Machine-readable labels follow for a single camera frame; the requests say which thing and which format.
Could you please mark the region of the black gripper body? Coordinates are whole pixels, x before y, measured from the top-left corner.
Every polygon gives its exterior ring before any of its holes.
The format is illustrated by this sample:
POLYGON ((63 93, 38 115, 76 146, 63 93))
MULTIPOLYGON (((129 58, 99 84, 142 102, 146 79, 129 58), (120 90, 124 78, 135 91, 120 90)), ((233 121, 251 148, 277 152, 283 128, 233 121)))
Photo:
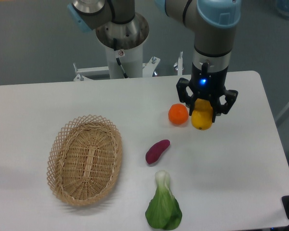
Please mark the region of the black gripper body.
POLYGON ((192 74, 189 83, 189 88, 196 98, 207 101, 217 101, 225 90, 225 79, 228 67, 219 72, 209 72, 209 68, 205 65, 205 72, 202 72, 202 67, 198 68, 192 64, 192 74))

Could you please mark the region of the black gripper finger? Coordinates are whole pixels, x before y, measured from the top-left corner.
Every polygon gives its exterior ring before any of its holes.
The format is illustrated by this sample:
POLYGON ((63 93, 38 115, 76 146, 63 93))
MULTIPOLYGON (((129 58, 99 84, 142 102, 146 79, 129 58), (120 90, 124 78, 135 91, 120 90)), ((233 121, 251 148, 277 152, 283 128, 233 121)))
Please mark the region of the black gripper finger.
POLYGON ((192 113, 193 110, 195 109, 195 102, 197 100, 197 97, 194 94, 194 89, 191 84, 191 81, 183 77, 179 78, 176 84, 176 89, 177 89, 179 101, 186 105, 186 107, 189 109, 189 113, 192 113), (186 90, 187 88, 189 88, 192 91, 191 96, 188 94, 186 90))
POLYGON ((210 98, 210 105, 213 109, 212 123, 215 122, 217 116, 220 116, 221 114, 228 114, 228 112, 236 102, 237 96, 238 91, 227 89, 222 89, 217 94, 212 95, 212 97, 210 98), (224 96, 225 99, 224 104, 221 104, 220 102, 220 98, 222 96, 224 96))

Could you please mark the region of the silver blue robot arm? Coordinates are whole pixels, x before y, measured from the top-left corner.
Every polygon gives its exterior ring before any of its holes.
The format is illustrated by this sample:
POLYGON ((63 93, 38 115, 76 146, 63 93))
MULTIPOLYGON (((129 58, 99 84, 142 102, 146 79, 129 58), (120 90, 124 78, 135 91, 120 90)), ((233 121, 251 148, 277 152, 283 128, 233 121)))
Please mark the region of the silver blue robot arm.
MULTIPOLYGON (((212 117, 227 114, 238 92, 225 88, 225 78, 240 20, 239 0, 158 0, 168 17, 195 34, 191 78, 180 78, 180 102, 194 115, 199 100, 212 107, 212 117)), ((67 6, 84 32, 95 31, 107 52, 111 78, 142 77, 143 44, 149 35, 147 20, 132 0, 74 0, 67 6)))

